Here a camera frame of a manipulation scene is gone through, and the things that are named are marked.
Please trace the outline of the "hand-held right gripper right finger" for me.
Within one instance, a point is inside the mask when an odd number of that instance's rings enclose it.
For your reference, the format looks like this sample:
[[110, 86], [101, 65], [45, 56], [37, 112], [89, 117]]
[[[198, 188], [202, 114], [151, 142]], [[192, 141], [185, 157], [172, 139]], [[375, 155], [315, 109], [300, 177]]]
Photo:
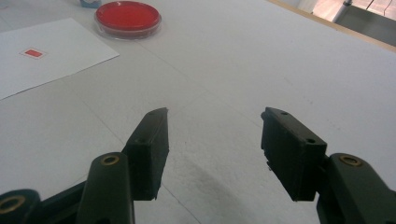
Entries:
[[270, 169], [293, 201], [313, 201], [327, 143], [289, 112], [266, 107], [261, 117], [261, 148]]

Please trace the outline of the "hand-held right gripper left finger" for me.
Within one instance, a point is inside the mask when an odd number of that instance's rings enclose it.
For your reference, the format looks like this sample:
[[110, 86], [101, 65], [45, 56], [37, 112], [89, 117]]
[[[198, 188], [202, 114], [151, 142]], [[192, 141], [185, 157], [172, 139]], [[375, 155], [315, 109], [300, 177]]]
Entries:
[[169, 153], [167, 112], [166, 107], [149, 111], [122, 150], [128, 157], [134, 201], [157, 198]]

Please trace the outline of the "round red ink dish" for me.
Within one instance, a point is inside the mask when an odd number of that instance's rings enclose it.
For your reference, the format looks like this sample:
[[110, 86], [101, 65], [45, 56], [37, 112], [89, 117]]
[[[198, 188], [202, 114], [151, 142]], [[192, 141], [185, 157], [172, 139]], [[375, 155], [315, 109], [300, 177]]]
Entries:
[[160, 12], [136, 1], [115, 1], [100, 6], [94, 13], [102, 35], [120, 39], [138, 39], [153, 35], [160, 28]]

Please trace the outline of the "small blue stamp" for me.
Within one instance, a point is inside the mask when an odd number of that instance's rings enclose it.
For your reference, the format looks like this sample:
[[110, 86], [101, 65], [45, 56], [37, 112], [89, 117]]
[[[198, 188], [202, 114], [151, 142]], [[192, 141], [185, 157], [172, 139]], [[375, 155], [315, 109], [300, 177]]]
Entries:
[[79, 0], [82, 7], [99, 8], [102, 5], [101, 0]]

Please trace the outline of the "white paper sheet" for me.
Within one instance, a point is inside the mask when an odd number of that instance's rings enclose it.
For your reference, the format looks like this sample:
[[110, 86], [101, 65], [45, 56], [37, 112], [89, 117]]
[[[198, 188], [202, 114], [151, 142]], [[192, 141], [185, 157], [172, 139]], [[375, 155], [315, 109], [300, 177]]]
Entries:
[[0, 33], [0, 100], [118, 55], [73, 19]]

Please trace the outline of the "white desk frame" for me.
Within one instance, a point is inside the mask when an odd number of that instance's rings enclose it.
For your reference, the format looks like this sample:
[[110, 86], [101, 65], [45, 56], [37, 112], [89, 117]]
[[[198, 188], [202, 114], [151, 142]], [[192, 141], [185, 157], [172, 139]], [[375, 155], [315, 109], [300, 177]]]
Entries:
[[336, 12], [335, 16], [332, 18], [333, 23], [339, 22], [343, 19], [349, 9], [349, 7], [353, 4], [353, 0], [345, 0], [338, 11]]

